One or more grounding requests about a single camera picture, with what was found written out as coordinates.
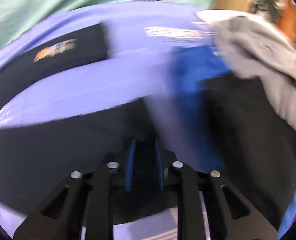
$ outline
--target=metal screw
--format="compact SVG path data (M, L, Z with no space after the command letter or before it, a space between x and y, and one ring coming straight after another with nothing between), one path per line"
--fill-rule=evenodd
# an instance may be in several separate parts
M220 177L220 172L219 171L211 171L210 175L214 178L219 178Z
M116 168L119 167L119 163L117 163L117 162L109 162L109 163L107 164L107 167L108 167L109 169L116 169Z
M73 179L80 179L82 177L82 173L80 171L73 171L70 176Z
M172 163L172 166L174 166L175 168L182 168L183 167L183 163L180 161L176 161Z

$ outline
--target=gray garment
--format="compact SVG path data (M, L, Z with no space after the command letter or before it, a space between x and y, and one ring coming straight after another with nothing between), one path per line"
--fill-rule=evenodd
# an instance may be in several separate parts
M296 130L296 53L289 44L246 17L219 21L215 35L227 67L240 78L259 76L276 113Z

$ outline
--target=clothing pile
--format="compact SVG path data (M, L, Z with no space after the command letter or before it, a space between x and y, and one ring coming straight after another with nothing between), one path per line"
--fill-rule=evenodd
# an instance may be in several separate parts
M156 137L195 170L219 170L287 231L296 52L247 17L210 26L197 11L101 4L54 14L0 50L0 225L10 236L67 174ZM149 194L134 202L158 207L121 217L115 239L176 238L175 207Z

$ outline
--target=black cloth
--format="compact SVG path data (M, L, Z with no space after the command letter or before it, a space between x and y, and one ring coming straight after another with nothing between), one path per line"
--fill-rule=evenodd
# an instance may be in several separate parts
M133 187L141 183L157 189L157 172L152 174L157 170L156 137L143 99L92 114L0 130L0 202L29 214L72 171L85 174L119 161L132 139L137 142ZM134 194L130 203L118 201L121 209L144 204L151 209L158 201L153 212L166 208L165 199L158 199L155 192ZM129 219L144 215L140 208L133 212L126 214Z
M204 84L227 176L278 229L296 189L296 131L275 113L258 77L228 74Z
M50 40L11 60L0 70L0 109L43 78L107 59L105 32L103 24L89 26Z

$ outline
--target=blue fabric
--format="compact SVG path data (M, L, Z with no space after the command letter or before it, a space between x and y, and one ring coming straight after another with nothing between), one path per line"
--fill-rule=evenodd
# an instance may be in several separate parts
M212 143L202 101L202 81L230 72L220 56L209 46L176 47L171 82L176 92L176 106L184 121L189 140L203 158L205 171L224 170L218 150Z

